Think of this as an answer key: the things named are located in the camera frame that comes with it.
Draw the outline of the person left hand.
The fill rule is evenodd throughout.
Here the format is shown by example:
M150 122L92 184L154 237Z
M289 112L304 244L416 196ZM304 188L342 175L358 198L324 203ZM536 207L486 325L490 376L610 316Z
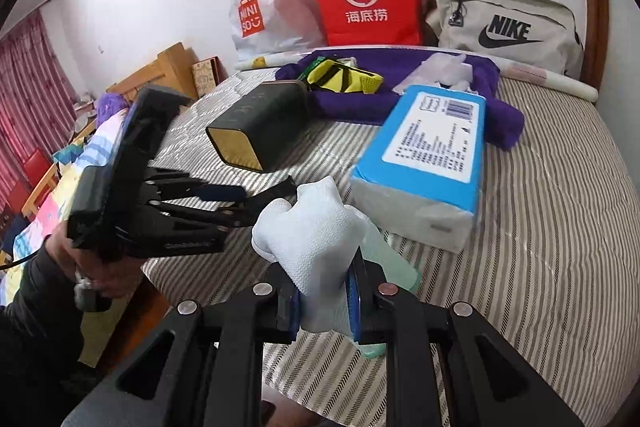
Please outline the person left hand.
M79 272L89 277L93 289L110 298L124 297L138 287L145 259L123 257L105 263L93 251L74 248L67 237L66 225L66 221L59 223L44 241L44 247L68 279L74 281Z

